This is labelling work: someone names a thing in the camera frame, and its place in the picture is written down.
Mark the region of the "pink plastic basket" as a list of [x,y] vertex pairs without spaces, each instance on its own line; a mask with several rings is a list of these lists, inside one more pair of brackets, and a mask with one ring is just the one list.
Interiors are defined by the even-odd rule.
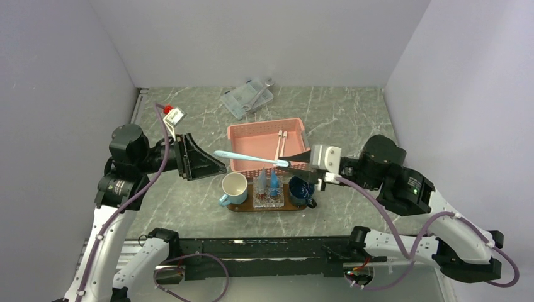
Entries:
[[230,140],[230,151],[273,160],[279,130],[288,132],[283,156],[300,154],[310,149],[302,120],[287,118],[229,126],[227,137]]

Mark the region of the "light blue mug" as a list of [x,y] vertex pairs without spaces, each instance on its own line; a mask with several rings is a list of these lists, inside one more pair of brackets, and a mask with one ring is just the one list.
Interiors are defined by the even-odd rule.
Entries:
[[228,205],[239,205],[247,199],[248,181],[245,175],[238,172],[227,174],[221,182],[223,195],[219,199],[221,207]]

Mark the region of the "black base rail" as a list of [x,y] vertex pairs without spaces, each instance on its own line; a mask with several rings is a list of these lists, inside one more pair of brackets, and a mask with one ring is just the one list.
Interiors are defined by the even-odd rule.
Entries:
[[164,264],[179,265],[187,281],[213,277],[321,275],[343,277],[362,262],[385,262],[349,247],[347,236],[182,238]]

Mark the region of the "white toothbrush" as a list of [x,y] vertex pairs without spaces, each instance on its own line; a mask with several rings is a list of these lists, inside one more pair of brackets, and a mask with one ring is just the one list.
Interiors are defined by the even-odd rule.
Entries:
[[278,157],[279,157],[279,151],[280,151],[280,143],[281,143],[282,136],[283,136],[283,131],[282,131],[282,130],[279,130],[279,131],[278,131],[278,141],[277,141],[277,145],[276,145],[275,158],[274,158],[274,160],[278,160]]

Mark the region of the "clear acrylic toothbrush holder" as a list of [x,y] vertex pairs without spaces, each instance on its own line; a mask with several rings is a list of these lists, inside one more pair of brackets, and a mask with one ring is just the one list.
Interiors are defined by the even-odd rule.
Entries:
[[280,197],[278,199],[271,199],[268,190],[269,190],[269,180],[270,177],[266,177],[266,198],[264,200],[258,200],[256,198],[256,179],[253,182],[253,207],[254,208],[281,208],[285,204],[285,198],[283,196],[283,184],[280,181]]

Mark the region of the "pink toothbrush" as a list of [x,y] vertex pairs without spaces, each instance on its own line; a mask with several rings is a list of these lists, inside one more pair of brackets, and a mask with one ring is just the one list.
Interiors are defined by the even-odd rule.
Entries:
[[288,136],[288,132],[284,131],[283,134],[282,134],[282,139],[281,139],[281,147],[279,148],[279,151],[278,151],[278,157],[283,157],[283,155],[284,155],[287,136]]

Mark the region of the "blue toothpaste tube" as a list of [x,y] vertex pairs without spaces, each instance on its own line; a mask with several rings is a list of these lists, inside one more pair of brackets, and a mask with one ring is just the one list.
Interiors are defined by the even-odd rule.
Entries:
[[271,174],[270,174],[269,190],[268,190],[268,194],[271,199],[278,199],[280,197],[279,188],[280,188],[280,181],[278,179],[278,176],[275,173],[275,170],[272,169]]

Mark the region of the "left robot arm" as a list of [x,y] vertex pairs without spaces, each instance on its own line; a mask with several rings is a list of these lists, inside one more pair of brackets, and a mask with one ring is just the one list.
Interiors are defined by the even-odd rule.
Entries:
[[129,264],[117,264],[127,233],[149,185],[176,170],[187,181],[224,174],[223,162],[203,151],[191,134],[164,137],[153,147],[141,127],[119,126],[112,133],[111,156],[98,183],[90,238],[74,280],[62,301],[131,301],[134,289],[161,262],[175,263],[183,249],[177,232],[155,228]]

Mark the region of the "silver wrench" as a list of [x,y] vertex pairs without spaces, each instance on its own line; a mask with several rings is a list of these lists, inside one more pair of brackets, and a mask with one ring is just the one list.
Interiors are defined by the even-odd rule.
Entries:
[[272,78],[268,78],[264,81],[264,84],[262,88],[256,93],[256,95],[248,102],[246,103],[242,108],[244,111],[250,111],[254,104],[258,101],[258,99],[262,96],[262,94],[269,88],[270,86],[273,86],[275,84],[275,81]]

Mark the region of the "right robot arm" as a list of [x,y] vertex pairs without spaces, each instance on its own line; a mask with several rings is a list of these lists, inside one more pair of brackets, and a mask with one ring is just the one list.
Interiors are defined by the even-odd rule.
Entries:
[[389,232],[354,227],[347,244],[351,259],[403,258],[434,266],[455,281],[497,286],[502,264],[494,254],[503,234],[466,219],[429,179],[404,166],[405,157],[391,139],[374,135],[355,159],[342,156],[339,147],[314,145],[275,164],[320,190],[328,184],[352,187],[378,209]]

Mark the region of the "oval wooden tray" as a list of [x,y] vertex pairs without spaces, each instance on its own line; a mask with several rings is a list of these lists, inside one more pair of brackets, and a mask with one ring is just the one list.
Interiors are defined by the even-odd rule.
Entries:
[[285,204],[281,208],[254,208],[253,207],[253,184],[249,184],[247,188],[247,199],[245,202],[239,205],[231,204],[226,208],[236,213],[252,213],[252,212],[267,212],[267,211],[300,211],[305,207],[295,207],[290,202],[290,194],[288,190],[288,184],[283,184],[283,196],[285,198]]

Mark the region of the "light blue toothbrush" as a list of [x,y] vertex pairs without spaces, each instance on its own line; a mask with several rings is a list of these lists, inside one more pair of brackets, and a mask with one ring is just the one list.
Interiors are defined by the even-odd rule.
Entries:
[[273,164],[276,167],[290,167],[290,162],[287,160],[270,160],[270,159],[263,159],[259,157],[253,157],[250,155],[244,155],[244,154],[237,154],[234,152],[228,152],[223,150],[216,150],[213,152],[214,156],[226,158],[226,159],[234,159],[234,160],[246,160],[246,161],[252,161],[252,162],[262,162],[266,164]]

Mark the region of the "aluminium side rail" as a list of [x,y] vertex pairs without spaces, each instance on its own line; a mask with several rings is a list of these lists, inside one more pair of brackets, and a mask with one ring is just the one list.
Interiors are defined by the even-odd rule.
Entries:
[[85,256],[95,254],[111,226],[125,213],[137,212],[152,185],[148,175],[161,165],[160,146],[151,148],[141,127],[129,123],[116,128],[109,144],[111,157],[97,185],[94,224]]

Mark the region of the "dark blue mug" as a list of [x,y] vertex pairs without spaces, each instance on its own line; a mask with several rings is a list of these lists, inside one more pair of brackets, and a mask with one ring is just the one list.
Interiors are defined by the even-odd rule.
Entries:
[[317,202],[313,197],[315,193],[315,186],[313,184],[309,184],[301,178],[293,176],[288,182],[288,190],[290,202],[293,206],[312,209],[317,207]]

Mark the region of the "white toothpaste tube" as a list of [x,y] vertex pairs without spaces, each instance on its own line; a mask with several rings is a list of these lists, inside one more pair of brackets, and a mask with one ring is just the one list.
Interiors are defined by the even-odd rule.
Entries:
[[256,179],[256,198],[264,200],[266,198],[266,169],[263,167]]

